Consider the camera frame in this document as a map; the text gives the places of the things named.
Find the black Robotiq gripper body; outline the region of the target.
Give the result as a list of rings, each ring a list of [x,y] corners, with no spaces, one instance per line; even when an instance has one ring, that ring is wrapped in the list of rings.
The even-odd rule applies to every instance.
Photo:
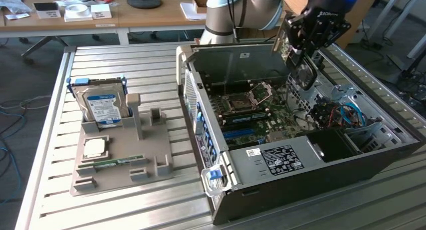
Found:
[[[306,18],[320,16],[343,18],[351,11],[358,0],[307,0],[302,10]]]

